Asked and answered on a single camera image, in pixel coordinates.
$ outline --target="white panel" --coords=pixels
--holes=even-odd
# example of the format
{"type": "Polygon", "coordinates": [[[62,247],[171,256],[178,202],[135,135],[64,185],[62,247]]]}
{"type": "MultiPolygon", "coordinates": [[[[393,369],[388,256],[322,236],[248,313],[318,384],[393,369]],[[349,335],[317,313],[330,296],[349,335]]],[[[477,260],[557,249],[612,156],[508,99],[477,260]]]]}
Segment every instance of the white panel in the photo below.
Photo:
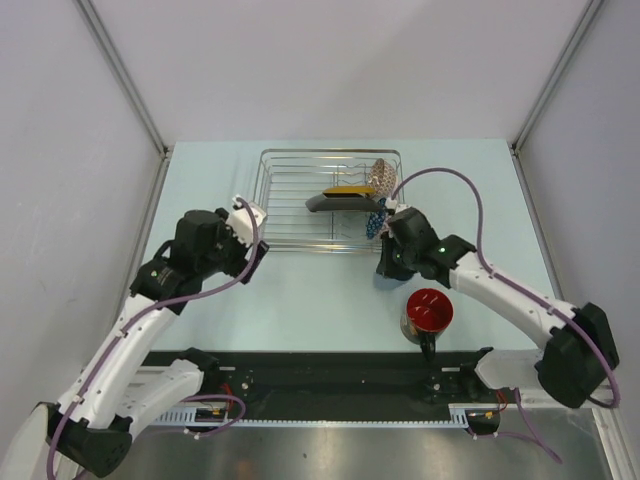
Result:
{"type": "Polygon", "coordinates": [[[97,0],[165,140],[513,138],[586,0],[97,0]]]}
{"type": "Polygon", "coordinates": [[[600,304],[622,409],[640,445],[640,3],[609,2],[525,147],[523,165],[568,300],[600,304]]]}
{"type": "Polygon", "coordinates": [[[159,162],[70,1],[0,4],[0,457],[110,326],[159,162]]]}

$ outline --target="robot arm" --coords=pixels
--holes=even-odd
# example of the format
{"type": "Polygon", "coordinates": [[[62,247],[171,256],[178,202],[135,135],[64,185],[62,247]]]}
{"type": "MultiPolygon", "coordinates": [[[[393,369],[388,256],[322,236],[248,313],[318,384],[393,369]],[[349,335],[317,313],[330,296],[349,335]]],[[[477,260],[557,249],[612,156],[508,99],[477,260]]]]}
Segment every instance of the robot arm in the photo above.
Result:
{"type": "MultiPolygon", "coordinates": [[[[260,227],[265,212],[254,204],[248,207],[260,227]]],[[[177,224],[175,238],[165,242],[153,259],[138,270],[131,296],[89,365],[57,404],[48,405],[49,438],[53,438],[63,413],[72,411],[57,444],[60,453],[102,478],[117,468],[133,440],[158,416],[201,390],[217,389],[217,360],[190,349],[162,375],[129,390],[153,344],[187,302],[151,310],[139,319],[137,316],[157,302],[199,294],[204,280],[215,273],[237,278],[248,266],[245,256],[252,242],[249,215],[239,203],[230,214],[218,209],[194,210],[184,215],[177,224]],[[79,387],[87,383],[80,398],[79,387]]],[[[254,249],[255,261],[240,280],[245,284],[269,247],[261,241],[254,249]]]]}
{"type": "MultiPolygon", "coordinates": [[[[378,274],[408,280],[419,273],[425,279],[473,297],[531,338],[544,354],[541,359],[531,357],[527,367],[530,371],[535,368],[540,385],[563,405],[581,406],[606,378],[606,373],[591,348],[560,316],[586,332],[611,369],[619,364],[607,317],[599,307],[589,303],[576,308],[550,299],[521,286],[492,264],[483,266],[472,244],[455,235],[440,239],[417,209],[398,208],[389,220],[389,233],[382,240],[378,274]],[[534,298],[543,298],[547,307],[534,298]]],[[[509,371],[507,362],[509,359],[500,357],[499,352],[491,352],[481,360],[476,372],[490,388],[512,386],[511,379],[496,371],[498,368],[509,371]]]]}

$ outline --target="purple cable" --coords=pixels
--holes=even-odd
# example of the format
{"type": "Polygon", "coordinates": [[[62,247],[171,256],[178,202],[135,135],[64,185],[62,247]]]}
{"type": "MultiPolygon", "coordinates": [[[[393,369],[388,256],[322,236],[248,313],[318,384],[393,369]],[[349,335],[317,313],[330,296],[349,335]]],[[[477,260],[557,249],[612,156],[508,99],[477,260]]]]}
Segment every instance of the purple cable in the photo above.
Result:
{"type": "MultiPolygon", "coordinates": [[[[569,318],[564,313],[562,313],[562,312],[558,311],[557,309],[555,309],[553,307],[553,305],[551,305],[545,299],[540,298],[538,295],[536,295],[535,293],[531,292],[530,290],[528,290],[527,288],[523,287],[522,285],[520,285],[520,284],[514,282],[513,280],[505,277],[504,275],[501,275],[500,273],[496,272],[495,269],[493,269],[489,265],[489,262],[487,262],[487,260],[485,259],[484,251],[483,251],[483,248],[482,248],[482,229],[483,229],[483,225],[484,225],[484,207],[483,207],[483,204],[482,204],[482,198],[480,197],[480,192],[478,191],[478,188],[475,186],[475,184],[471,181],[471,179],[469,177],[467,177],[466,175],[464,175],[464,174],[462,174],[462,173],[460,173],[457,170],[454,170],[452,168],[446,168],[446,167],[425,168],[423,170],[417,171],[416,173],[414,173],[412,175],[409,175],[405,180],[400,182],[400,184],[396,187],[396,189],[391,194],[391,199],[392,200],[395,199],[396,196],[398,195],[398,192],[400,191],[400,189],[403,188],[411,180],[413,180],[416,177],[419,177],[420,175],[425,175],[427,173],[448,173],[448,174],[454,175],[454,176],[460,178],[461,180],[463,180],[469,186],[469,188],[471,188],[471,191],[473,192],[473,195],[474,195],[474,197],[476,199],[476,204],[478,205],[478,230],[477,230],[477,235],[476,235],[476,244],[477,244],[478,260],[480,261],[480,264],[482,265],[482,267],[487,272],[489,272],[492,276],[494,276],[495,278],[497,278],[498,280],[500,280],[504,284],[510,286],[511,288],[513,288],[517,292],[521,293],[522,295],[526,296],[530,300],[534,301],[535,303],[540,305],[542,308],[546,309],[550,314],[555,315],[557,318],[559,318],[564,323],[569,325],[569,327],[571,327],[580,336],[580,338],[582,338],[582,340],[584,340],[584,342],[589,346],[591,351],[594,353],[594,355],[596,356],[596,358],[600,362],[600,365],[602,366],[603,370],[605,371],[605,373],[607,375],[607,379],[609,380],[609,384],[611,386],[611,391],[613,393],[613,401],[610,404],[607,404],[607,407],[609,407],[609,408],[618,407],[620,405],[620,387],[619,387],[618,382],[617,382],[617,380],[616,380],[616,378],[615,378],[615,376],[613,374],[613,370],[611,370],[611,367],[609,366],[609,363],[607,362],[607,359],[604,357],[604,355],[602,354],[602,352],[600,351],[598,346],[594,343],[594,341],[591,340],[591,337],[589,337],[589,335],[587,335],[587,333],[582,328],[580,328],[580,326],[576,322],[574,322],[571,318],[569,318]]],[[[521,399],[521,396],[520,396],[520,390],[519,389],[516,389],[516,403],[518,405],[518,411],[522,415],[522,419],[524,420],[525,424],[529,428],[529,431],[531,432],[531,434],[535,438],[529,438],[526,435],[522,435],[520,433],[515,433],[515,432],[505,432],[505,433],[498,434],[498,435],[499,436],[505,436],[505,437],[519,438],[521,440],[532,441],[532,442],[536,443],[537,445],[539,445],[542,449],[544,449],[544,451],[551,458],[553,458],[553,460],[555,462],[562,463],[562,459],[558,456],[558,454],[555,453],[548,445],[546,445],[542,441],[542,437],[540,436],[538,431],[533,426],[533,423],[531,422],[531,420],[527,416],[524,408],[522,407],[522,399],[521,399]]]]}
{"type": "Polygon", "coordinates": [[[478,233],[476,238],[476,244],[477,244],[477,250],[478,250],[477,251],[478,260],[480,261],[480,264],[482,265],[482,267],[491,275],[493,275],[495,278],[500,280],[502,283],[510,286],[511,288],[516,290],[518,293],[521,293],[528,299],[534,301],[535,303],[540,305],[542,308],[547,310],[550,314],[555,315],[557,318],[559,318],[564,323],[569,325],[569,327],[571,327],[573,331],[576,332],[578,336],[580,336],[580,338],[589,346],[593,354],[596,356],[596,358],[598,359],[598,362],[600,362],[602,369],[605,371],[607,375],[609,384],[611,385],[611,391],[613,393],[613,401],[610,404],[607,404],[607,407],[609,408],[618,407],[620,405],[620,386],[618,385],[618,381],[616,380],[613,374],[613,370],[611,370],[611,367],[609,366],[609,362],[607,362],[607,359],[604,357],[604,355],[602,354],[598,346],[594,343],[594,341],[591,340],[591,337],[589,337],[589,335],[587,335],[587,333],[582,328],[580,328],[580,326],[576,322],[574,322],[571,318],[569,318],[564,313],[554,308],[553,305],[551,305],[545,299],[540,298],[538,295],[531,292],[530,290],[523,287],[522,285],[514,282],[513,280],[505,277],[504,275],[501,275],[499,272],[496,272],[489,265],[489,262],[487,262],[487,260],[485,259],[484,250],[482,248],[482,228],[484,224],[484,207],[482,205],[482,198],[480,198],[480,192],[478,191],[478,188],[475,186],[475,184],[471,181],[469,177],[451,168],[446,168],[446,167],[425,168],[424,170],[419,170],[418,172],[410,175],[405,180],[403,180],[400,183],[400,185],[398,185],[394,190],[394,192],[391,194],[391,199],[392,200],[395,199],[400,189],[404,187],[409,181],[413,180],[416,177],[419,177],[420,175],[424,175],[426,173],[449,173],[451,175],[455,175],[456,177],[463,180],[467,185],[469,185],[469,187],[473,191],[473,195],[476,197],[476,203],[478,205],[478,233]]]}
{"type": "Polygon", "coordinates": [[[522,406],[522,396],[520,395],[520,389],[516,388],[514,390],[514,394],[516,396],[516,405],[518,407],[518,411],[520,412],[520,416],[522,417],[522,420],[524,420],[525,425],[527,425],[527,428],[531,432],[531,435],[533,435],[533,438],[535,439],[536,443],[540,445],[540,447],[545,452],[547,452],[547,455],[553,458],[553,460],[556,463],[559,463],[560,465],[562,465],[562,458],[560,458],[560,455],[558,455],[556,452],[554,452],[551,449],[551,447],[549,447],[547,444],[544,443],[544,441],[542,440],[542,435],[540,435],[540,432],[538,432],[538,429],[535,427],[535,425],[529,418],[529,414],[525,411],[524,407],[522,406]]]}
{"type": "MultiPolygon", "coordinates": [[[[126,325],[124,327],[122,327],[122,333],[123,334],[126,334],[136,323],[138,323],[138,321],[142,317],[144,317],[149,312],[152,312],[152,311],[157,310],[159,308],[164,308],[164,307],[168,307],[168,306],[171,306],[171,305],[175,305],[176,303],[183,303],[183,302],[188,302],[188,301],[191,301],[191,300],[198,300],[200,298],[210,297],[211,295],[215,295],[216,293],[223,292],[224,290],[227,290],[227,289],[233,287],[235,284],[237,284],[240,281],[242,281],[242,279],[249,274],[249,272],[253,268],[253,264],[255,263],[256,257],[257,257],[257,254],[258,254],[258,243],[260,242],[260,238],[258,236],[258,223],[256,222],[256,218],[253,215],[253,211],[251,210],[251,207],[249,206],[249,204],[244,199],[242,199],[240,197],[238,197],[238,202],[240,202],[242,207],[244,209],[246,209],[247,213],[249,214],[249,220],[251,221],[251,230],[252,230],[252,233],[253,233],[253,248],[251,249],[251,255],[249,256],[249,262],[247,263],[247,266],[244,268],[244,270],[242,270],[240,275],[238,275],[236,278],[232,279],[231,281],[225,283],[224,285],[221,285],[219,287],[213,288],[211,290],[207,290],[205,292],[196,293],[196,294],[193,294],[193,295],[185,295],[184,297],[177,297],[177,298],[171,298],[169,300],[163,300],[161,302],[156,302],[153,305],[150,305],[149,307],[143,308],[137,314],[135,314],[133,317],[131,317],[131,319],[126,323],[126,325]]],[[[109,343],[107,348],[105,348],[104,352],[102,353],[102,355],[100,356],[100,358],[96,362],[96,364],[93,367],[93,369],[91,370],[91,372],[89,372],[89,375],[87,375],[86,380],[84,381],[84,383],[82,384],[82,386],[78,390],[78,393],[76,394],[77,397],[82,398],[82,396],[85,393],[87,393],[87,391],[89,390],[89,387],[91,386],[91,383],[95,380],[96,376],[98,375],[98,373],[100,372],[100,370],[102,369],[102,367],[106,363],[107,359],[109,358],[109,355],[111,355],[111,353],[115,349],[116,345],[118,344],[118,342],[122,338],[124,338],[124,336],[123,337],[115,337],[113,340],[111,340],[111,342],[109,343]]],[[[64,414],[62,415],[62,419],[60,420],[60,423],[58,423],[58,426],[56,427],[56,430],[53,433],[53,436],[51,437],[51,445],[49,446],[49,453],[47,455],[47,479],[48,480],[56,480],[56,475],[55,475],[55,472],[53,471],[54,470],[53,467],[54,467],[55,452],[56,452],[56,450],[58,448],[58,443],[60,442],[60,437],[62,435],[62,431],[64,430],[65,425],[69,421],[69,418],[71,417],[71,415],[73,415],[73,412],[75,411],[77,406],[78,406],[78,402],[76,402],[76,401],[71,402],[71,404],[69,405],[69,408],[67,408],[67,411],[64,412],[64,414]]],[[[84,472],[81,473],[80,475],[76,476],[76,478],[74,480],[79,480],[80,478],[82,478],[81,477],[82,475],[84,475],[84,472]]]]}
{"type": "Polygon", "coordinates": [[[183,402],[203,402],[210,400],[232,400],[234,402],[238,402],[240,405],[240,414],[235,417],[233,420],[228,421],[224,425],[212,430],[211,432],[200,433],[200,438],[208,438],[218,433],[222,433],[225,430],[229,430],[233,426],[234,423],[239,422],[244,417],[245,413],[247,413],[247,405],[235,395],[225,395],[225,394],[217,394],[217,395],[194,395],[192,397],[187,397],[183,400],[183,402]]]}
{"type": "Polygon", "coordinates": [[[527,428],[529,429],[533,437],[529,437],[527,435],[524,435],[518,432],[496,432],[495,434],[478,435],[473,430],[471,430],[471,428],[468,428],[467,432],[473,435],[474,439],[480,438],[480,439],[489,440],[494,438],[509,437],[509,438],[516,438],[518,440],[523,440],[525,442],[534,443],[540,448],[542,448],[545,451],[545,453],[549,455],[554,462],[556,462],[558,465],[562,465],[564,462],[562,461],[562,458],[560,457],[560,455],[558,455],[551,447],[549,447],[547,444],[544,443],[544,441],[542,440],[542,436],[533,425],[533,422],[529,418],[529,415],[527,414],[527,412],[522,407],[522,396],[520,395],[519,388],[515,389],[515,397],[516,397],[516,405],[518,406],[518,411],[522,416],[522,420],[524,421],[525,425],[527,426],[527,428]]]}

